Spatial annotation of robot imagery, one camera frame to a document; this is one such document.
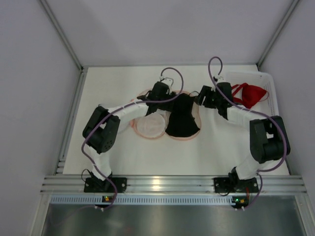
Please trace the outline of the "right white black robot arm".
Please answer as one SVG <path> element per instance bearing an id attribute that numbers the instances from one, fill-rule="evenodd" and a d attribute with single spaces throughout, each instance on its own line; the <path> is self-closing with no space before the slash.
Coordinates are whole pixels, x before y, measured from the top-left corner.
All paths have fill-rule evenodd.
<path id="1" fill-rule="evenodd" d="M 238 180 L 247 180 L 257 173 L 276 170 L 290 153 L 283 119 L 236 105 L 232 100 L 232 87 L 228 82 L 214 87 L 203 86 L 195 99 L 197 105 L 216 109 L 228 122 L 249 133 L 250 154 L 232 169 L 230 175 Z"/>

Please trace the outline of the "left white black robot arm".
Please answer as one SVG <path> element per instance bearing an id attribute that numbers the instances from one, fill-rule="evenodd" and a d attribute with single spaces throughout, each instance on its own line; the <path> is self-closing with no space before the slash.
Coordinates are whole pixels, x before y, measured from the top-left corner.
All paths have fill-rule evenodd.
<path id="1" fill-rule="evenodd" d="M 171 110 L 180 93 L 172 91 L 163 82 L 157 82 L 153 89 L 125 105 L 110 109 L 97 106 L 82 133 L 85 140 L 81 152 L 92 163 L 91 176 L 100 181 L 109 180 L 112 174 L 109 150 L 113 147 L 122 124 L 148 116 L 158 109 Z"/>

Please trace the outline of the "pink floral mesh laundry bag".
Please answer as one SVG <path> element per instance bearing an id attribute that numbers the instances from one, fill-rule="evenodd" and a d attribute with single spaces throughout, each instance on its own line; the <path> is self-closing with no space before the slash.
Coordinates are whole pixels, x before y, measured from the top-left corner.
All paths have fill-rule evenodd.
<path id="1" fill-rule="evenodd" d="M 195 117 L 195 121 L 201 131 L 202 123 L 201 123 L 201 118 L 199 114 L 199 106 L 195 102 L 194 102 L 192 114 Z M 157 139 L 166 134 L 165 130 L 168 125 L 169 115 L 170 113 L 167 111 L 157 110 L 155 113 L 152 113 L 146 117 L 135 118 L 134 120 L 130 121 L 129 124 L 137 135 L 146 139 Z M 196 135 L 194 135 L 192 138 L 173 138 L 173 137 L 171 138 L 175 140 L 179 140 L 179 141 L 191 140 L 195 138 L 199 134 L 199 132 Z"/>

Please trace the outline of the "black bra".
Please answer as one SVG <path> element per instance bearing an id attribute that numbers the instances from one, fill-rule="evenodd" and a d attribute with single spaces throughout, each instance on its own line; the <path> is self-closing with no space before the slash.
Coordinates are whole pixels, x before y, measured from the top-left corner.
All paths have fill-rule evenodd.
<path id="1" fill-rule="evenodd" d="M 164 109 L 170 113 L 166 134 L 173 138 L 192 138 L 200 128 L 192 114 L 194 97 L 183 92 L 179 96 L 166 103 Z"/>

